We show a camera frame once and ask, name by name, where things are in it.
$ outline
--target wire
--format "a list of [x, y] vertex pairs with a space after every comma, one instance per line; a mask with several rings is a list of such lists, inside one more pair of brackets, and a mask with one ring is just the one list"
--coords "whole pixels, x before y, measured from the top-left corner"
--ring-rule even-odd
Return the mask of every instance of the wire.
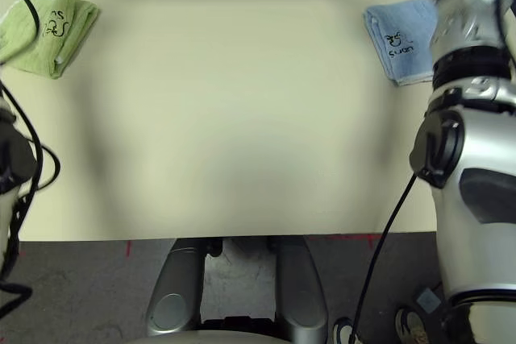
[[32, 289], [28, 286], [19, 284], [8, 284], [4, 281], [0, 281], [0, 290], [6, 293], [19, 295], [13, 300], [2, 305], [2, 307], [0, 308], [0, 319], [7, 316], [9, 313], [18, 308], [21, 304], [23, 304], [32, 296]]
[[10, 60], [14, 59], [16, 56], [19, 56], [20, 54], [23, 54], [26, 50], [31, 48], [31, 46], [36, 42], [38, 39], [38, 36], [40, 36], [40, 17], [38, 16], [38, 11], [34, 7], [34, 4], [32, 4], [31, 0], [23, 0], [25, 4], [27, 5], [27, 8], [31, 12], [32, 18], [34, 19], [34, 26], [35, 26], [35, 32], [32, 39], [23, 47], [21, 47], [17, 52], [12, 53], [10, 56], [8, 56], [6, 59], [0, 62], [0, 66], [3, 66]]
[[[23, 1], [27, 5], [27, 8], [31, 12], [32, 18], [34, 19], [35, 34], [28, 44], [21, 47], [17, 52], [14, 52], [5, 60], [0, 62], [0, 66], [4, 65], [9, 60], [14, 59], [16, 56], [19, 56], [20, 54], [28, 50], [35, 43], [35, 41], [38, 39], [40, 35], [40, 18], [38, 16], [38, 12], [32, 4], [31, 0]], [[15, 97], [10, 92], [10, 90], [2, 83], [2, 81], [0, 81], [0, 96], [3, 97], [4, 94], [10, 101], [11, 105], [18, 111], [19, 116], [22, 118], [25, 126], [29, 131], [31, 137], [27, 140], [34, 143], [36, 169], [34, 176], [31, 179], [31, 185], [29, 187], [28, 193], [20, 197], [15, 207], [13, 208], [13, 216], [9, 225], [9, 239], [7, 241], [7, 249], [2, 267], [0, 267], [0, 291], [8, 292], [10, 294], [16, 294], [18, 295], [18, 297], [14, 298], [13, 300], [10, 300], [6, 304], [2, 305], [2, 307], [0, 307], [0, 319], [5, 317], [7, 314], [11, 313], [16, 308], [18, 308], [32, 295], [32, 289], [28, 286], [21, 284], [9, 284], [5, 281], [5, 278], [8, 277], [8, 275], [12, 271], [16, 263], [16, 260], [19, 256], [19, 230], [23, 224], [23, 221], [25, 220], [25, 217], [27, 216], [29, 208], [31, 207], [31, 203], [34, 199], [35, 193], [52, 184], [60, 173], [59, 158], [50, 148], [41, 144], [40, 137], [35, 131], [35, 128], [32, 126], [31, 120], [25, 114], [22, 107], [16, 101]], [[52, 157], [52, 160], [54, 162], [54, 173], [48, 181], [40, 185], [41, 173], [43, 171], [44, 150]]]
[[[27, 139], [27, 141], [30, 141], [31, 143], [34, 143], [32, 141], [32, 139], [29, 139], [28, 137], [26, 137], [25, 139]], [[56, 179], [59, 176], [60, 171], [61, 171], [61, 162], [59, 160], [59, 157], [57, 157], [56, 153], [50, 147], [46, 146], [45, 144], [41, 144], [41, 147], [43, 148], [43, 151], [46, 152], [47, 155], [49, 155], [52, 158], [52, 162], [54, 163], [54, 173], [52, 174], [52, 177], [50, 179], [48, 179], [44, 183], [38, 185], [36, 192], [41, 191], [42, 189], [45, 189], [49, 185], [53, 184], [54, 181], [56, 181]]]
[[32, 200], [34, 199], [34, 194], [38, 189], [38, 184], [40, 183], [41, 178], [41, 172], [43, 171], [43, 148], [41, 147], [40, 137], [36, 133], [34, 127], [32, 126], [31, 120], [29, 117], [25, 114], [22, 107], [19, 105], [19, 103], [16, 101], [15, 97], [12, 95], [10, 90], [3, 84], [3, 82], [0, 80], [0, 87], [2, 88], [4, 94], [9, 99], [11, 105], [18, 111], [19, 116], [22, 118], [23, 123], [27, 127], [29, 133], [32, 137], [32, 142], [34, 143], [35, 148], [35, 162], [36, 162], [36, 170], [35, 174], [32, 177], [31, 180], [31, 187], [29, 188], [29, 192], [24, 198], [23, 204], [24, 206], [20, 210], [19, 213], [19, 226], [21, 226], [21, 223], [25, 219], [25, 216], [27, 215], [28, 208], [30, 207]]
[[405, 191], [403, 191], [402, 196], [400, 197], [399, 201], [396, 204], [396, 207], [394, 207], [394, 211], [391, 213], [389, 220], [387, 221], [387, 224], [385, 225], [385, 228], [383, 232], [381, 233], [380, 240], [378, 241], [377, 248], [375, 249], [371, 262], [369, 263], [368, 268], [368, 274], [365, 276], [364, 285], [362, 286], [362, 293], [360, 294], [360, 298], [358, 300], [358, 304], [356, 305], [356, 311], [355, 311], [355, 318], [353, 319], [353, 325], [352, 325], [352, 335], [349, 337], [348, 344], [355, 344], [356, 340], [356, 331], [358, 330], [358, 325], [360, 323], [360, 315], [362, 314], [362, 307], [364, 306], [364, 300], [365, 296], [369, 289], [369, 284], [371, 283], [372, 279], [372, 273], [374, 271], [374, 267], [377, 264], [378, 256], [380, 255], [381, 248], [384, 246], [385, 239], [387, 238], [387, 234], [389, 233], [391, 225], [394, 223], [394, 219], [397, 216], [397, 213], [399, 213], [400, 208], [402, 207], [403, 203], [405, 202], [406, 197], [409, 195], [410, 190], [412, 189], [412, 186], [414, 185], [414, 182], [416, 181], [416, 175], [412, 175], [412, 177], [409, 180], [409, 183], [405, 187]]

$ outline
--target folded towel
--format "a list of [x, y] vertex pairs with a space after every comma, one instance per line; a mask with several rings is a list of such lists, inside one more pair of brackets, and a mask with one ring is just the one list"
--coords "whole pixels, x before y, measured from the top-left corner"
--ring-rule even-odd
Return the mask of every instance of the folded towel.
[[[98, 16], [98, 8], [84, 0], [31, 0], [40, 17], [40, 37], [8, 64], [50, 78], [61, 76]], [[17, 1], [0, 19], [0, 60], [9, 59], [34, 36], [32, 16]]]
[[437, 25], [431, 0], [372, 6], [364, 20], [389, 79], [398, 85], [431, 81], [430, 41]]

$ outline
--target floor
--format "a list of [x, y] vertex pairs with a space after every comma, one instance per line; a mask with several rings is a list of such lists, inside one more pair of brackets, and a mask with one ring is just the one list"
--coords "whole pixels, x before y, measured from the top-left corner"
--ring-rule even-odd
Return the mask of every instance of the floor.
[[[352, 316], [376, 244], [363, 235], [308, 236], [330, 323]], [[118, 344], [145, 335], [144, 314], [173, 240], [30, 242], [11, 277], [34, 296], [0, 323], [1, 344]], [[393, 315], [423, 288], [439, 288], [434, 233], [391, 234], [364, 306], [366, 344], [397, 343]], [[262, 238], [233, 238], [206, 259], [203, 318], [273, 317], [274, 256]], [[431, 342], [444, 344], [440, 309], [425, 314]]]

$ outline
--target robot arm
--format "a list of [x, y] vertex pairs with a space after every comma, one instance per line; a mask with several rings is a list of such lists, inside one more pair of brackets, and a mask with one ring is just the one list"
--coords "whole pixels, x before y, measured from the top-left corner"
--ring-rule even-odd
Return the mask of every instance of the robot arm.
[[431, 185], [443, 284], [479, 343], [516, 324], [516, 85], [502, 15], [512, 0], [434, 0], [434, 92], [410, 166]]

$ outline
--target table surface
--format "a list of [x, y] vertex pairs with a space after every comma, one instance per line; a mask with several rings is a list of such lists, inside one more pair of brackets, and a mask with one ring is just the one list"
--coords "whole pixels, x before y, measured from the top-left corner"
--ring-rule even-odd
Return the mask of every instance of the table surface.
[[[383, 228], [431, 85], [393, 87], [362, 14], [401, 0], [91, 1], [60, 80], [2, 74], [63, 167], [22, 240]], [[393, 229], [435, 229], [424, 183]]]

